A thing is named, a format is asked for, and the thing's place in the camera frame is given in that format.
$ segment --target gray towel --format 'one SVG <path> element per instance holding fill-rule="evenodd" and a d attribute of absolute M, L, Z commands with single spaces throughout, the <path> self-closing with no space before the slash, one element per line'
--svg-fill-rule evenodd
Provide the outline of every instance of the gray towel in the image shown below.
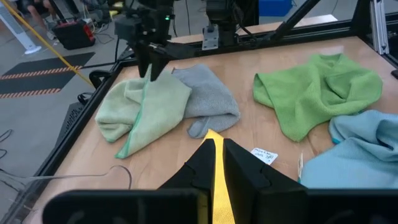
<path fill-rule="evenodd" d="M 398 115 L 338 116 L 329 132 L 337 145 L 304 165 L 304 186 L 398 189 Z"/>
<path fill-rule="evenodd" d="M 173 75 L 192 89 L 184 118 L 196 118 L 188 128 L 191 138 L 203 138 L 208 129 L 224 131 L 238 122 L 238 104 L 227 87 L 204 64 L 175 69 Z"/>

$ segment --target table surface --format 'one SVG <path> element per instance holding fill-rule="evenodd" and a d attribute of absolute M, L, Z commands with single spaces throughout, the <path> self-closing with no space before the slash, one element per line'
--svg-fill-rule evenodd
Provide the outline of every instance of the table surface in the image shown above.
<path fill-rule="evenodd" d="M 312 23 L 317 21 L 314 18 L 309 19 Z M 277 24 L 267 24 L 251 29 L 265 31 L 275 27 Z M 197 37 L 187 38 L 192 41 Z M 313 128 L 301 142 L 289 140 L 282 134 L 274 110 L 254 102 L 254 74 L 303 64 L 312 54 L 338 53 L 344 53 L 363 67 L 376 71 L 382 78 L 382 97 L 370 108 L 386 113 L 398 113 L 398 81 L 390 75 L 394 67 L 357 37 L 178 60 L 170 62 L 166 69 L 188 68 L 198 63 L 209 66 L 233 93 L 242 114 L 241 120 L 221 135 L 233 139 L 247 150 L 260 147 L 278 153 L 279 156 L 272 163 L 272 167 L 295 180 L 301 153 L 304 161 L 307 161 L 332 147 L 327 131 L 328 123 Z M 114 84 L 137 77 L 137 67 L 128 67 L 119 74 Z M 57 175 L 104 174 L 110 167 L 122 165 L 131 172 L 134 189 L 156 189 L 181 168 L 201 143 L 201 139 L 189 138 L 186 129 L 193 120 L 185 119 L 176 128 L 127 159 L 115 159 L 114 155 L 123 146 L 126 136 L 115 143 L 107 143 L 94 121 L 95 114 L 96 112 L 58 168 Z M 125 175 L 115 174 L 110 178 L 111 180 L 106 182 L 112 183 L 112 187 L 126 188 Z M 68 189 L 107 187 L 109 185 L 100 184 L 98 181 L 57 180 L 49 183 L 36 207 L 42 207 L 49 198 Z M 33 213 L 24 223 L 40 223 L 40 212 Z"/>

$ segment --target light green towel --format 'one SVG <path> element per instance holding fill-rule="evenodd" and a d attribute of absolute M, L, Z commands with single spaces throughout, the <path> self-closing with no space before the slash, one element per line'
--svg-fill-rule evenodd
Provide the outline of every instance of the light green towel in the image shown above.
<path fill-rule="evenodd" d="M 171 72 L 163 71 L 154 82 L 146 77 L 115 85 L 105 96 L 96 122 L 108 142 L 128 131 L 129 137 L 115 155 L 124 159 L 170 131 L 182 120 L 191 89 Z"/>
<path fill-rule="evenodd" d="M 282 132 L 301 141 L 333 116 L 365 109 L 381 96 L 382 80 L 343 54 L 313 55 L 308 63 L 254 77 L 254 100 L 275 109 Z"/>

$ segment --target white label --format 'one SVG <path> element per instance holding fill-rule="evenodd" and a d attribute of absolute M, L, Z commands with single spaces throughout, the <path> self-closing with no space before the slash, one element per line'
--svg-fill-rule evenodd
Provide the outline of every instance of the white label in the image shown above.
<path fill-rule="evenodd" d="M 276 157 L 278 157 L 278 154 L 276 153 L 268 152 L 259 148 L 254 148 L 251 151 L 251 154 L 255 155 L 262 162 L 265 162 L 268 165 L 271 165 L 271 163 L 276 159 Z"/>

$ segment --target concrete floor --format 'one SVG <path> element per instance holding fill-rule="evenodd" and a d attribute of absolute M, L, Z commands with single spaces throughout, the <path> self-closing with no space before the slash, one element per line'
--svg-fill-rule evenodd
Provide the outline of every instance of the concrete floor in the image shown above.
<path fill-rule="evenodd" d="M 202 27 L 205 27 L 208 23 L 205 12 L 203 12 L 205 3 L 200 0 L 187 1 L 191 32 L 192 34 L 199 34 Z M 295 0 L 298 6 L 303 4 L 303 2 L 305 0 Z M 56 3 L 64 14 L 68 14 L 60 0 L 56 0 Z M 398 11 L 398 2 L 387 0 L 385 4 L 387 12 Z M 353 15 L 355 5 L 356 0 L 322 0 L 310 11 L 307 17 L 333 14 L 338 20 L 350 19 Z M 270 23 L 286 20 L 297 7 L 294 7 L 285 17 L 262 17 L 260 18 L 260 22 Z M 179 36 L 188 35 L 188 18 L 185 1 L 175 2 L 175 13 L 177 34 Z M 115 40 L 104 45 L 97 42 L 92 47 L 78 50 L 66 50 L 61 44 L 54 45 L 53 47 L 64 56 L 84 52 L 96 52 L 86 65 L 112 62 L 114 60 L 114 48 L 116 45 L 113 23 L 103 33 L 111 35 Z M 31 32 L 27 32 L 27 34 L 31 36 L 31 39 L 37 45 L 41 45 Z M 103 42 L 107 41 L 107 37 L 105 36 L 100 36 L 100 39 Z M 122 52 L 125 48 L 126 43 L 121 40 L 119 52 Z M 54 57 L 55 55 L 49 49 L 45 48 L 39 53 L 24 55 L 22 45 L 18 43 L 12 34 L 5 27 L 0 29 L 0 74 L 5 73 L 21 62 Z M 92 70 L 83 69 L 81 73 L 87 77 Z M 94 89 L 78 76 L 75 76 L 61 92 L 56 94 L 0 99 L 0 134 L 8 129 L 14 130 L 12 136 L 0 143 L 0 148 L 8 150 L 8 154 L 0 159 L 0 169 L 20 176 L 34 175 L 55 145 L 69 104 L 76 102 L 77 95 L 85 91 L 94 91 Z M 0 192 L 4 192 L 3 188 L 6 188 L 6 186 L 0 185 Z M 6 211 L 7 208 L 0 208 L 0 219 Z"/>

